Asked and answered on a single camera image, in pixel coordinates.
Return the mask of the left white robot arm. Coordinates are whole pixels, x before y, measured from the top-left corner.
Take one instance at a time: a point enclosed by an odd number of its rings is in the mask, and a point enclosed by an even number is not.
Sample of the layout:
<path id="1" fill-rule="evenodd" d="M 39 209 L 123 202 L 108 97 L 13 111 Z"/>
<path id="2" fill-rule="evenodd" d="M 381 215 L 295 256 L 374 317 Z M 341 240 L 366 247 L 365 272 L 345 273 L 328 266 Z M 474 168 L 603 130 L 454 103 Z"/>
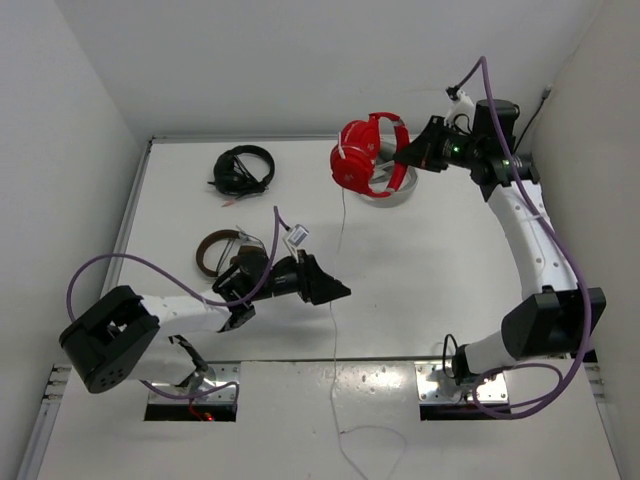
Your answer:
<path id="1" fill-rule="evenodd" d="M 323 305 L 351 294 L 305 251 L 274 261 L 259 247 L 241 247 L 212 291 L 213 298 L 193 290 L 160 297 L 117 286 L 73 316 L 59 344 L 92 394 L 134 379 L 167 399 L 193 401 L 221 388 L 186 334 L 236 330 L 261 300 L 296 294 Z"/>

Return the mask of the grey white headphones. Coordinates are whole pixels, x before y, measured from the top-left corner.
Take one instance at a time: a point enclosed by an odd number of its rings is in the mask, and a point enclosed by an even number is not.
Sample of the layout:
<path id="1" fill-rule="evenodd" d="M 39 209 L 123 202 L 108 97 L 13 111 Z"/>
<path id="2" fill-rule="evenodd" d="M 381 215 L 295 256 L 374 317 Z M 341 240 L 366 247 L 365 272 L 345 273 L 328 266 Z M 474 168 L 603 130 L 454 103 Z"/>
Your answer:
<path id="1" fill-rule="evenodd" d="M 394 162 L 392 161 L 396 147 L 389 142 L 382 142 L 374 163 L 374 172 L 370 180 L 370 186 L 375 193 L 385 193 L 391 180 Z M 388 197 L 374 198 L 364 194 L 358 197 L 366 204 L 376 208 L 393 208 L 405 203 L 413 194 L 418 184 L 418 173 L 414 167 L 409 167 L 405 173 L 401 185 L 391 192 Z"/>

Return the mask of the metal base plate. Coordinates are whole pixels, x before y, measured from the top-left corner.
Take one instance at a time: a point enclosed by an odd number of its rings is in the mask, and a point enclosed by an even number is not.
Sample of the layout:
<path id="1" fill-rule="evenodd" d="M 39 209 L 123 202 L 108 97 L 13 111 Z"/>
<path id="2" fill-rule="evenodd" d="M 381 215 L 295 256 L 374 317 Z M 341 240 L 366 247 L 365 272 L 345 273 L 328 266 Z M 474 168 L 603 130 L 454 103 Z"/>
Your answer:
<path id="1" fill-rule="evenodd" d="M 444 372 L 438 360 L 414 363 L 421 406 L 474 406 L 472 383 L 457 385 Z M 485 406 L 509 406 L 509 394 L 503 374 L 485 380 L 476 389 L 478 401 Z"/>
<path id="2" fill-rule="evenodd" d="M 234 407 L 239 396 L 241 363 L 209 363 L 175 386 L 154 381 L 148 393 L 149 405 L 188 405 Z"/>

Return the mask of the black headphones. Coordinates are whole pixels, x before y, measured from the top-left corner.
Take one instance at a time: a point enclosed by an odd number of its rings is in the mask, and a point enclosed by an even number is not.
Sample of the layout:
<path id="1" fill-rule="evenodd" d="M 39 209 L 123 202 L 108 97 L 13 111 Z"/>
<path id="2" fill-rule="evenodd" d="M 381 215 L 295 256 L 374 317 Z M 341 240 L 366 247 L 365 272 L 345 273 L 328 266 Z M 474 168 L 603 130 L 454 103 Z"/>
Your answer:
<path id="1" fill-rule="evenodd" d="M 267 174 L 258 180 L 243 163 L 242 155 L 249 155 L 264 162 L 268 167 Z M 275 173 L 276 165 L 270 152 L 257 145 L 238 145 L 218 157 L 213 167 L 213 179 L 208 181 L 208 184 L 228 197 L 228 203 L 233 203 L 266 192 Z"/>

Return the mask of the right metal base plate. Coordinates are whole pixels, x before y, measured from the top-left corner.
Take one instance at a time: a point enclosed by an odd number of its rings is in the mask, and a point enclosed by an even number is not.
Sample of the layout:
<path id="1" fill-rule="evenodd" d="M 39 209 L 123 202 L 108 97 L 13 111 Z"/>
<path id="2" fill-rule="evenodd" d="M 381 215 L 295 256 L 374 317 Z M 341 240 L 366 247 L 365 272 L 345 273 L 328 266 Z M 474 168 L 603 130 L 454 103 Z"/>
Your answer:
<path id="1" fill-rule="evenodd" d="M 457 385 L 444 372 L 438 360 L 414 363 L 421 406 L 474 406 L 472 383 Z M 478 401 L 485 406 L 509 406 L 509 394 L 503 374 L 485 380 L 476 389 Z"/>

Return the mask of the red headphones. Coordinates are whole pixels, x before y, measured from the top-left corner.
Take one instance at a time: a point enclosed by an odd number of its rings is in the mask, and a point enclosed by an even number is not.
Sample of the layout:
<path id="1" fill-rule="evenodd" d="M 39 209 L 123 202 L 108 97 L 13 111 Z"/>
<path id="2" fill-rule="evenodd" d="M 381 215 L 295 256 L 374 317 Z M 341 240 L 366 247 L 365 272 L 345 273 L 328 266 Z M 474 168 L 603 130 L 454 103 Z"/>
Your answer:
<path id="1" fill-rule="evenodd" d="M 391 112 L 370 113 L 367 120 L 353 120 L 338 134 L 337 144 L 330 153 L 333 180 L 341 187 L 374 198 L 388 197 L 397 190 L 408 167 L 394 162 L 391 180 L 385 193 L 375 193 L 370 186 L 374 163 L 381 146 L 380 120 L 391 122 L 396 140 L 395 152 L 410 143 L 409 131 L 401 117 Z"/>

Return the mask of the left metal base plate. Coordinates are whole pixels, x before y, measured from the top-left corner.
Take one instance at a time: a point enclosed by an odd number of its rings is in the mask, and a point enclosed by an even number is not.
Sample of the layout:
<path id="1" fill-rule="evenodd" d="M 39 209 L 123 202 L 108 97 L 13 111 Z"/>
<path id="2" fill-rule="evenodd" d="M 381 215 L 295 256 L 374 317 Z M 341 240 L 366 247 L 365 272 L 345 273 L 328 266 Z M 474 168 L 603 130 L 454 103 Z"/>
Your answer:
<path id="1" fill-rule="evenodd" d="M 188 405 L 234 407 L 239 396 L 241 363 L 209 363 L 175 386 L 154 381 L 148 393 L 149 405 Z"/>

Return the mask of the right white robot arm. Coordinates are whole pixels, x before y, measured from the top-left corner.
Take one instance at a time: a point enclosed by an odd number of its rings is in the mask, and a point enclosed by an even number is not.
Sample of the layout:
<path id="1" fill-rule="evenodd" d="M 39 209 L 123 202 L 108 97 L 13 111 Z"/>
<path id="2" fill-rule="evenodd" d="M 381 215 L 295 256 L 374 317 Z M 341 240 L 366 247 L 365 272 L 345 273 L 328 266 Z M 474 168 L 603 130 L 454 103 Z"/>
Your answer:
<path id="1" fill-rule="evenodd" d="M 497 112 L 492 114 L 490 106 Z M 504 154 L 514 145 L 516 104 L 506 100 L 454 100 L 446 116 L 432 116 L 424 130 L 395 160 L 441 172 L 450 166 L 469 171 L 485 203 L 498 219 L 511 249 L 522 301 L 497 332 L 459 345 L 451 360 L 453 380 L 467 383 L 487 371 L 534 357 L 575 354 L 606 307 L 599 287 L 585 299 L 565 253 L 549 237 L 540 176 L 530 155 Z M 591 314 L 584 314 L 584 305 Z"/>

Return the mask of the brown silver headphones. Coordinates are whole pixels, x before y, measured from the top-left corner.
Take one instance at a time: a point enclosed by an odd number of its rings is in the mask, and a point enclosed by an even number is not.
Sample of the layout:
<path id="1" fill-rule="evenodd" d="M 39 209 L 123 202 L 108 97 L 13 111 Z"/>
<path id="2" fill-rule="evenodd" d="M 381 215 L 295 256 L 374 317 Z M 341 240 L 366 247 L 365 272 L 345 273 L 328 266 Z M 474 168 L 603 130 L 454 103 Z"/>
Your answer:
<path id="1" fill-rule="evenodd" d="M 219 250 L 219 257 L 212 265 L 211 250 Z M 198 245 L 195 262 L 199 271 L 209 279 L 217 279 L 237 258 L 248 253 L 266 253 L 264 243 L 240 229 L 221 229 L 207 235 Z"/>

